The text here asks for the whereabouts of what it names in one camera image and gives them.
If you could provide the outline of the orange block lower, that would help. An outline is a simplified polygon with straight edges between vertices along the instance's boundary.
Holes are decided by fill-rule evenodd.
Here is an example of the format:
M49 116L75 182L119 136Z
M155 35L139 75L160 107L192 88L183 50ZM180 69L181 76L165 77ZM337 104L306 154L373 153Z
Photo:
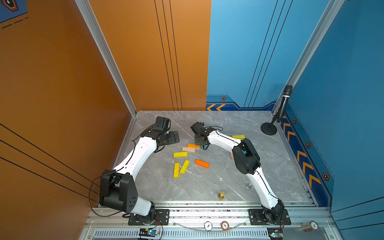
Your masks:
M207 169L210 167L210 164L209 164L209 163L204 162L204 161L201 161L201 160L199 160L199 159L196 159L196 160L195 160L195 164L198 165L198 166L201 166L201 167L203 167L203 168L207 168Z

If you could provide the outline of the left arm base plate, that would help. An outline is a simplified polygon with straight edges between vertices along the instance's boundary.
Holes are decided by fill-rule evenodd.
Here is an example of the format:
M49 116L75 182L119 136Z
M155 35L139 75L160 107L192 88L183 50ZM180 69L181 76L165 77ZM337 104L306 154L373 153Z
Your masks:
M157 224L162 224L167 226L169 224L170 210L169 209L156 209L155 218L149 220L143 216L132 215L129 218L129 226L156 226Z

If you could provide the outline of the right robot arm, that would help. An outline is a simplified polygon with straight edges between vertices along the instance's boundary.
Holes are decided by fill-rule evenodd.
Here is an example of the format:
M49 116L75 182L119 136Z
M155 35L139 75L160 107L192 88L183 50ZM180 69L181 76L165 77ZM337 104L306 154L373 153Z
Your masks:
M234 156L237 170L246 175L255 188L263 209L263 221L270 225L282 223L285 205L273 192L261 166L261 158L252 142L245 138L235 139L224 135L216 128L205 127L203 123L196 122L191 126L198 145L208 147L215 145L221 147Z

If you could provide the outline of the right green circuit board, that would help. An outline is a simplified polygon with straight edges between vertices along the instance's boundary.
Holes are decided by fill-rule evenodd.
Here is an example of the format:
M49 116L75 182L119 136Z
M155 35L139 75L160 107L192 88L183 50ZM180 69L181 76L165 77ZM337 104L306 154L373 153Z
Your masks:
M283 233L280 229L276 228L267 228L269 238L271 240L282 240L283 239Z

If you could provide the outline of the yellow block horizontal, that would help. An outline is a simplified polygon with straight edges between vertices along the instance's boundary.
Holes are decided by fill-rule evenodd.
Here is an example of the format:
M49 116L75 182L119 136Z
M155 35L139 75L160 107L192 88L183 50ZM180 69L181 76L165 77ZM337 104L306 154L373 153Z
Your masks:
M184 158L188 156L188 152L173 153L174 158Z

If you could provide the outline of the copper round token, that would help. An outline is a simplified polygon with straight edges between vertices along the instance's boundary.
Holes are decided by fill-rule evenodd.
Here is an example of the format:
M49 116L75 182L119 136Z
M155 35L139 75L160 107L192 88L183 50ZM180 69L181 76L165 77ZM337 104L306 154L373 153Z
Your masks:
M229 225L229 223L228 223L227 221L223 221L223 222L221 222L221 229L222 229L223 231L228 231L228 230L230 229L230 225Z

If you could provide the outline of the yellow block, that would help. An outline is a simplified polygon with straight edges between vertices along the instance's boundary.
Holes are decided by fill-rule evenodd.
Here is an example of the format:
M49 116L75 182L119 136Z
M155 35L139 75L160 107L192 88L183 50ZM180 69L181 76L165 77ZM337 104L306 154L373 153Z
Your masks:
M173 173L173 177L174 178L179 178L180 176L180 163L175 163L174 164L174 173Z
M246 138L245 135L232 135L231 137L238 140L243 140Z
M181 173L181 174L185 174L185 173L186 173L189 164L190 164L190 161L185 160L185 162L183 163L182 168L181 168L181 170L180 170L180 173Z

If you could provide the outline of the black microphone on stand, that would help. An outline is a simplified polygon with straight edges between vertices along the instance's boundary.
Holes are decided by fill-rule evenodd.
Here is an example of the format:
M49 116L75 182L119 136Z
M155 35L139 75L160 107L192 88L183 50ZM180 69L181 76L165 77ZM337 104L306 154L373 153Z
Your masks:
M276 114L273 116L273 119L270 123L263 123L261 125L261 130L264 134L268 136L273 136L277 133L277 127L275 126L275 122L280 123L283 116L285 115L285 111L288 105L289 98L292 94L293 86L286 85L283 91L283 97L280 104L280 107Z

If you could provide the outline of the white round token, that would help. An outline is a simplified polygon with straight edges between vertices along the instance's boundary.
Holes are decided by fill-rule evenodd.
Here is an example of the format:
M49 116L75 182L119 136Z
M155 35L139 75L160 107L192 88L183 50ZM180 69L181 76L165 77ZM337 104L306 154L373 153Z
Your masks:
M211 222L207 221L204 224L204 228L205 228L206 231L211 231L213 229L213 225L212 225Z

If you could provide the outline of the green circuit board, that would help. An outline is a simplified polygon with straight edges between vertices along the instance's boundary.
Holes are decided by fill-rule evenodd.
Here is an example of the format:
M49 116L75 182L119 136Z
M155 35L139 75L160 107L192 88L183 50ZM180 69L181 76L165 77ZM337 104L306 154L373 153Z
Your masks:
M140 229L138 236L140 239L155 239L160 236L160 231L154 228Z
M280 229L276 228L267 228L269 238L271 240L282 240L283 239L283 233Z

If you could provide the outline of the light orange block centre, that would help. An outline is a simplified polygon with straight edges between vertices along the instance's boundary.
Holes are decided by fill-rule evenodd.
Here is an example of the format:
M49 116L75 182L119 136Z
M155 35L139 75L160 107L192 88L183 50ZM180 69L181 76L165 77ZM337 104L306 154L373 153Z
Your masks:
M195 149L201 149L201 146L195 145L195 144L188 144L188 148L195 148Z

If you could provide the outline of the yellow block tilted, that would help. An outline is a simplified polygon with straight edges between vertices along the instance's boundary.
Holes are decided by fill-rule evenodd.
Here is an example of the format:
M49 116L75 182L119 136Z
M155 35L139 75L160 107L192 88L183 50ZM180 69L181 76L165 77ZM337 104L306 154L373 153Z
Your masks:
M181 173L181 174L185 174L185 173L186 173L189 164L190 164L190 161L185 160L185 162L183 163L182 168L181 168L181 170L180 170L180 173Z

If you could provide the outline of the left green circuit board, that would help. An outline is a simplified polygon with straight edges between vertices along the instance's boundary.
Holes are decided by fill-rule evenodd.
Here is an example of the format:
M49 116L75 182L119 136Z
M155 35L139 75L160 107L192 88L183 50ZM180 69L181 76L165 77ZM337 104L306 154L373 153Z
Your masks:
M140 229L138 236L140 239L155 239L160 236L160 231L154 228Z

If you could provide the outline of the brass weight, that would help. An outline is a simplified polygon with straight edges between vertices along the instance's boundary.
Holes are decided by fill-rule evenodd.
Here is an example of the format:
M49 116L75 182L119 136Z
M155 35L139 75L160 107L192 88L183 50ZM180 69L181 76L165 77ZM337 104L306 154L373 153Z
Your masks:
M224 197L225 197L225 192L220 192L220 193L218 194L218 198L219 198L219 200L223 200Z

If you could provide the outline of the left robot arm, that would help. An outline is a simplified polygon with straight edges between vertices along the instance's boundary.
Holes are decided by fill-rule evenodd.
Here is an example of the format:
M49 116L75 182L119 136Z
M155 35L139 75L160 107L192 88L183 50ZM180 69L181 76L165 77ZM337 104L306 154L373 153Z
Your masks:
M135 215L144 224L155 221L155 204L139 197L135 179L151 154L167 145L180 142L177 131L168 128L158 130L154 126L145 129L137 138L134 149L113 170L105 170L100 176L100 205Z

